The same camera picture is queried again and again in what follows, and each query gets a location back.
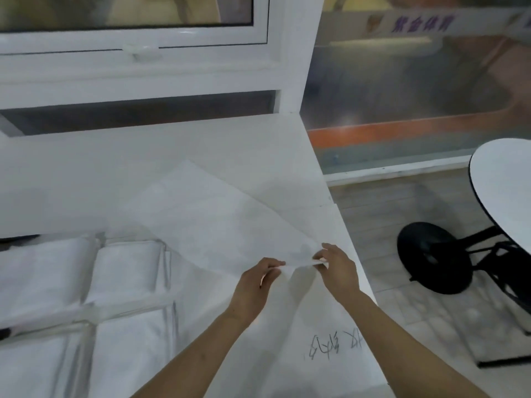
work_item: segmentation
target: round tabletop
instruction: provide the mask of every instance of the round tabletop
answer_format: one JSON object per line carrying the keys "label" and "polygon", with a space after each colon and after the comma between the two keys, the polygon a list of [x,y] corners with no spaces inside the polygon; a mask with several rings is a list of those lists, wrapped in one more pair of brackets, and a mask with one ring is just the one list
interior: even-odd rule
{"label": "round tabletop", "polygon": [[469,175],[483,210],[531,254],[531,140],[483,144],[472,155]]}

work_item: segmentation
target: hand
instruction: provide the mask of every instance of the hand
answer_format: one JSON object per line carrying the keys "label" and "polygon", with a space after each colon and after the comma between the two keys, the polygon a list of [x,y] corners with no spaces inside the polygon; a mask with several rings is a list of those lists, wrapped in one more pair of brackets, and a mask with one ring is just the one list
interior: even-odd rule
{"label": "hand", "polygon": [[324,248],[315,253],[313,258],[324,258],[328,261],[328,268],[324,264],[316,264],[314,267],[321,274],[324,285],[332,296],[344,306],[349,296],[360,291],[356,264],[336,245],[323,243],[322,246]]}
{"label": "hand", "polygon": [[236,317],[247,328],[266,305],[269,288],[280,275],[278,267],[286,265],[274,258],[263,258],[245,271],[236,285],[226,314]]}

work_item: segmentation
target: black table base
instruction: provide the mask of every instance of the black table base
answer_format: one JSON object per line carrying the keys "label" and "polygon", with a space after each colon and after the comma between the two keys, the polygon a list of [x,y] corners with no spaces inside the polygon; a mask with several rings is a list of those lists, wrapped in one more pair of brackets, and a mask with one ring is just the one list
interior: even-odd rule
{"label": "black table base", "polygon": [[[400,260],[411,275],[410,281],[418,281],[422,286],[440,294],[459,294],[466,290],[474,271],[484,270],[498,284],[502,291],[529,312],[529,306],[509,294],[496,275],[494,262],[499,249],[512,250],[514,256],[526,255],[514,243],[497,243],[493,247],[479,250],[468,248],[494,236],[503,234],[499,227],[489,227],[468,237],[457,239],[445,229],[428,222],[415,222],[404,227],[397,239]],[[473,266],[470,254],[490,251],[477,265]],[[511,359],[476,362],[479,368],[501,367],[531,363],[531,355]]]}

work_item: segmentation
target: forearm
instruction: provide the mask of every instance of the forearm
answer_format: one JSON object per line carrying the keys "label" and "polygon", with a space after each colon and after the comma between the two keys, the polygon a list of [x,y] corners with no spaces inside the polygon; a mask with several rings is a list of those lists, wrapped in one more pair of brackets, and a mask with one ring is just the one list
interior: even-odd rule
{"label": "forearm", "polygon": [[245,326],[223,313],[133,398],[201,398]]}
{"label": "forearm", "polygon": [[343,306],[356,322],[398,398],[487,397],[396,324],[366,294],[351,295]]}

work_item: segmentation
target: white floor trim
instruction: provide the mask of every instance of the white floor trim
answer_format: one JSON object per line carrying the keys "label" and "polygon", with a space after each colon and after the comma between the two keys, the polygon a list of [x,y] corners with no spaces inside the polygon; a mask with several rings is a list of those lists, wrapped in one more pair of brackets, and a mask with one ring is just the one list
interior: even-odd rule
{"label": "white floor trim", "polygon": [[324,175],[324,180],[326,180],[328,187],[333,187],[362,183],[364,181],[393,179],[395,177],[414,176],[415,174],[462,169],[463,167],[468,167],[468,162],[471,157],[471,155],[454,156],[452,158],[433,159],[425,162],[373,167],[371,169],[354,170],[352,172],[330,173]]}

